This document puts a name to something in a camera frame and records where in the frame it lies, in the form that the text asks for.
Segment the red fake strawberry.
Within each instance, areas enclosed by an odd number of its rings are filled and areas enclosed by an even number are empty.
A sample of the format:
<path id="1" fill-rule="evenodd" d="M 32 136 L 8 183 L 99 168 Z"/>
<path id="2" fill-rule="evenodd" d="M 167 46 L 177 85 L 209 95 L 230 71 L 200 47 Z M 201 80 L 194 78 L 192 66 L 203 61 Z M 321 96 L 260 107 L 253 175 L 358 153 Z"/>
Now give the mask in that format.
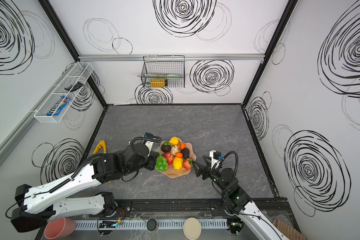
<path id="1" fill-rule="evenodd" d="M 193 160 L 191 158 L 188 158 L 184 160 L 183 162 L 183 168 L 186 170 L 190 170 L 193 166 Z"/>

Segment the yellow fake lemon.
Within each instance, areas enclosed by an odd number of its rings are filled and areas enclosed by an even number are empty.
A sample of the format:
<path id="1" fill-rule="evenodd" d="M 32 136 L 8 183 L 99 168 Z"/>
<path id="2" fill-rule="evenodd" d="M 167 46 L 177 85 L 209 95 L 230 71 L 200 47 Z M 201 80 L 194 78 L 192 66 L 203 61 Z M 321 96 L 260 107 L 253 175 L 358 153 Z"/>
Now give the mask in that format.
<path id="1" fill-rule="evenodd" d="M 179 171 L 179 170 L 181 170 L 183 168 L 183 163 L 184 163 L 183 158 L 175 157 L 174 160 L 173 160 L 173 168 L 176 171 Z"/>

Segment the dark fake avocado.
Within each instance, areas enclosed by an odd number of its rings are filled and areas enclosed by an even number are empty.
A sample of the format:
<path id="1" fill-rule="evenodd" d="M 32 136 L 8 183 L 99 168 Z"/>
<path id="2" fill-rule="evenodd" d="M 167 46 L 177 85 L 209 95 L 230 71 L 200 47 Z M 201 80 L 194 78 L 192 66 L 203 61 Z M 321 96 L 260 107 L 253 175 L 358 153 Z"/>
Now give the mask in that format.
<path id="1" fill-rule="evenodd" d="M 183 159 L 189 159 L 190 158 L 190 150 L 188 148 L 184 148 L 181 150 L 181 153 L 183 155 Z"/>

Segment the green fake grapes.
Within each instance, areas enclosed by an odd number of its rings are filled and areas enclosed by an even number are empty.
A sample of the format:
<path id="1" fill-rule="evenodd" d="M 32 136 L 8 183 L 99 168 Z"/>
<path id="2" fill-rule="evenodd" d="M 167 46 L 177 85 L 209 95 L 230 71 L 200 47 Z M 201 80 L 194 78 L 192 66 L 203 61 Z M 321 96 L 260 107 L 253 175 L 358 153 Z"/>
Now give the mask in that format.
<path id="1" fill-rule="evenodd" d="M 160 172 L 165 172 L 168 170 L 167 159 L 161 155 L 159 155 L 156 159 L 155 169 Z"/>

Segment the orange fake tangerine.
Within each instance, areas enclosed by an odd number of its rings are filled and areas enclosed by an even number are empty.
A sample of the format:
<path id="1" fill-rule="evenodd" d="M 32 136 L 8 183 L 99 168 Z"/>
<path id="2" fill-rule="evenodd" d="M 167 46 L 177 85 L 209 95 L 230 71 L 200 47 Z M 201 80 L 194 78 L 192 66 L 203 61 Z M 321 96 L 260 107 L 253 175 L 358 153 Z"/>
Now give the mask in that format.
<path id="1" fill-rule="evenodd" d="M 180 159 L 183 158 L 183 154 L 180 152 L 176 153 L 175 156 L 176 156 L 176 158 L 180 158 Z"/>
<path id="2" fill-rule="evenodd" d="M 183 150 L 185 148 L 185 144 L 183 142 L 178 144 L 180 150 Z"/>

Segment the pink scalloped fruit bowl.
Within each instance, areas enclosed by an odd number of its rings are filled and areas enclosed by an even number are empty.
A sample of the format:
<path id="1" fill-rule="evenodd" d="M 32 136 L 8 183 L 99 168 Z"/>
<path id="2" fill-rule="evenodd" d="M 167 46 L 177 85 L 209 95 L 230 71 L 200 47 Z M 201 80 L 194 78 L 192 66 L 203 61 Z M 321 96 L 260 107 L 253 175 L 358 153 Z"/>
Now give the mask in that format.
<path id="1" fill-rule="evenodd" d="M 195 155 L 194 152 L 193 152 L 193 146 L 192 146 L 192 144 L 191 144 L 191 143 L 185 143 L 185 142 L 183 142 L 183 143 L 185 144 L 185 147 L 190 150 L 190 158 L 191 158 L 192 160 L 196 160 L 197 157 L 196 157 L 196 155 Z M 159 147 L 159 155 L 164 156 L 165 153 L 161 151 L 161 145 L 160 145 L 160 147 Z M 182 168 L 181 170 L 176 171 L 176 170 L 173 168 L 173 164 L 171 164 L 170 166 L 168 165 L 168 170 L 167 170 L 167 171 L 161 172 L 161 173 L 163 173 L 163 174 L 166 175 L 167 177 L 173 179 L 173 178 L 182 177 L 182 176 L 184 176 L 184 175 L 189 174 L 189 173 L 191 172 L 191 169 L 190 169 L 190 170 L 186 170 L 186 169 Z"/>

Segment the dark fake mangosteen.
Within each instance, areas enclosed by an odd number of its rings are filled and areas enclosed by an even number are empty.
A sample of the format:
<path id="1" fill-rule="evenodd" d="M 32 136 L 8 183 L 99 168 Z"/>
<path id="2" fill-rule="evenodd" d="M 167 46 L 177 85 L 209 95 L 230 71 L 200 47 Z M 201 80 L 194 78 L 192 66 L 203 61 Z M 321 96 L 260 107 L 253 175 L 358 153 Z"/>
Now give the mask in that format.
<path id="1" fill-rule="evenodd" d="M 172 149 L 172 145 L 168 142 L 165 141 L 162 145 L 161 145 L 161 151 L 164 153 L 168 153 L 170 152 Z"/>

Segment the red fake apple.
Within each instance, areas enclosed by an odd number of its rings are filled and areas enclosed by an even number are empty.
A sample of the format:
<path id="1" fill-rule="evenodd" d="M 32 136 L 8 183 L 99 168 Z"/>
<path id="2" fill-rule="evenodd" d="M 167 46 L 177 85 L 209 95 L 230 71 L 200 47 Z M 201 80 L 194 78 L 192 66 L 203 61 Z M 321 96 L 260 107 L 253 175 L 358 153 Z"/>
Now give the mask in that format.
<path id="1" fill-rule="evenodd" d="M 172 153 L 168 152 L 165 153 L 164 158 L 167 160 L 167 164 L 170 166 L 173 163 L 175 156 Z"/>

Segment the small yellow fake pear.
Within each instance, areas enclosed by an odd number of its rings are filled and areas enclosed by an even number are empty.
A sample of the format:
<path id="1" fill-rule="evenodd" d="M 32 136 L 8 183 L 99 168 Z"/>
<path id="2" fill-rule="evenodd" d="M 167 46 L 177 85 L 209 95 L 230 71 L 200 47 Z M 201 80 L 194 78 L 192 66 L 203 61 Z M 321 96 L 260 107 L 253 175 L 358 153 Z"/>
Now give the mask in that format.
<path id="1" fill-rule="evenodd" d="M 180 144 L 180 140 L 177 138 L 177 137 L 172 137 L 170 140 L 169 140 L 169 143 L 172 145 L 172 146 L 178 146 Z"/>

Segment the beige fake pear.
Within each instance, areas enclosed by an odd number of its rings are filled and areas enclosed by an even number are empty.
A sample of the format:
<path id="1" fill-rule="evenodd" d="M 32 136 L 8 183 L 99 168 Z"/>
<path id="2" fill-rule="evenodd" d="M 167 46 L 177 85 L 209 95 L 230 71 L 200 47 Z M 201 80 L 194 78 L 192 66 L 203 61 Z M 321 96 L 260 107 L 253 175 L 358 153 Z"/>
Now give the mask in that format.
<path id="1" fill-rule="evenodd" d="M 178 145 L 172 146 L 171 147 L 171 154 L 173 156 L 176 156 L 177 153 L 179 153 L 181 151 L 181 149 L 179 148 Z"/>

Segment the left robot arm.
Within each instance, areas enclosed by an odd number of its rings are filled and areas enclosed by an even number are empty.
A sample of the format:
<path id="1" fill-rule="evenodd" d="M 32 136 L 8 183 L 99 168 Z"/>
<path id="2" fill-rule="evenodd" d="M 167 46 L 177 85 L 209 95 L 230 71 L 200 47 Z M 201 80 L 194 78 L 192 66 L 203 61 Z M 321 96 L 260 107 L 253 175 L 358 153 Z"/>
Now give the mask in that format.
<path id="1" fill-rule="evenodd" d="M 71 196 L 130 174 L 137 175 L 140 169 L 154 170 L 158 153 L 151 150 L 154 143 L 161 141 L 162 138 L 146 133 L 133 138 L 123 151 L 88 157 L 67 176 L 37 187 L 21 185 L 16 189 L 16 208 L 10 207 L 12 213 L 6 217 L 19 233 L 78 215 L 111 217 L 118 211 L 113 193 L 101 192 L 86 198 Z"/>

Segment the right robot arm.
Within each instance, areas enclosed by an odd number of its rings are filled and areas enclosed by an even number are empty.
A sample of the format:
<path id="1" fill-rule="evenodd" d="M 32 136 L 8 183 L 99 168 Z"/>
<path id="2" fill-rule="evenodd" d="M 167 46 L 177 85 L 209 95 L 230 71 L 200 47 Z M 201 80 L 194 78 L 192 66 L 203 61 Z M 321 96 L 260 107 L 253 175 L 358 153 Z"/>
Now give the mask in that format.
<path id="1" fill-rule="evenodd" d="M 197 177 L 210 179 L 213 185 L 221 190 L 220 195 L 225 211 L 238 217 L 260 240 L 287 240 L 261 212 L 253 199 L 239 186 L 237 172 L 239 156 L 230 151 L 224 156 L 214 152 L 212 157 L 203 156 L 205 165 L 193 162 Z"/>

